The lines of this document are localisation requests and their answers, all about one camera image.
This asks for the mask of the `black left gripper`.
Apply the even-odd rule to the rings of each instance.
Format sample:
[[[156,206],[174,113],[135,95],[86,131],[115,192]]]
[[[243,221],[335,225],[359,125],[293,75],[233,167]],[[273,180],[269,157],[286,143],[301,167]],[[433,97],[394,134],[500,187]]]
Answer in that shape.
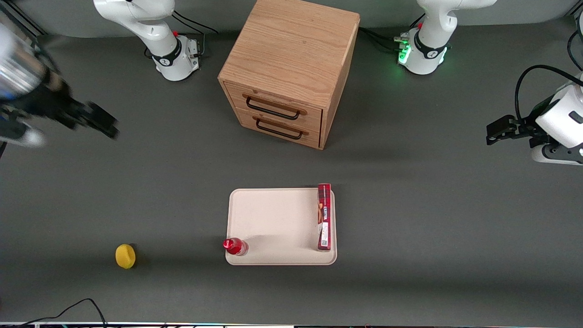
[[[526,133],[526,136],[531,137],[529,147],[556,143],[556,140],[536,123],[536,119],[550,108],[551,102],[552,96],[548,96],[545,100],[534,106],[528,116],[520,114],[519,108],[517,108],[517,120],[521,123],[521,131]],[[516,137],[516,131],[517,124],[514,116],[502,116],[502,118],[487,125],[486,144],[493,145],[501,140],[513,139]]]

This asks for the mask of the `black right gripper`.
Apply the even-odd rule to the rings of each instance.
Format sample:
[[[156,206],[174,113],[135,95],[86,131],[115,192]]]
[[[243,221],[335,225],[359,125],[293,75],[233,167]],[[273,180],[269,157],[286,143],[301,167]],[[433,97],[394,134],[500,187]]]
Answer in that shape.
[[[89,103],[89,118],[85,117],[86,105],[71,97],[69,85],[56,73],[45,73],[33,91],[13,100],[13,108],[31,116],[54,120],[70,129],[81,125],[110,139],[119,135],[118,120],[97,104]]]

